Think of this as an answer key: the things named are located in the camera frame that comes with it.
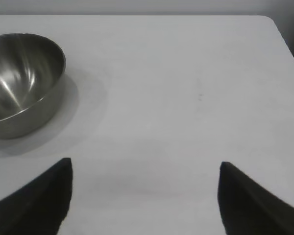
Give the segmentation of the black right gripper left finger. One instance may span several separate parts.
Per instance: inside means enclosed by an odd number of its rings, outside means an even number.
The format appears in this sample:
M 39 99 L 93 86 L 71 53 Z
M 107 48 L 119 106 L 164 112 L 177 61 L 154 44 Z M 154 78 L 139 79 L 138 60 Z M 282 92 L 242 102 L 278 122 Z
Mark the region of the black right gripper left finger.
M 55 235 L 68 214 L 73 166 L 63 158 L 0 200 L 0 235 Z

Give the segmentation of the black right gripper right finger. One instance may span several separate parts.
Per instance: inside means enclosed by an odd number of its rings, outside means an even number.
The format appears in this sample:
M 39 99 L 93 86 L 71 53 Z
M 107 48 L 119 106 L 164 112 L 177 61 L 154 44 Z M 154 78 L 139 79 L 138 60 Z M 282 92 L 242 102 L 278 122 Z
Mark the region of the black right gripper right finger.
M 228 235 L 294 235 L 294 207 L 222 162 L 219 210 Z

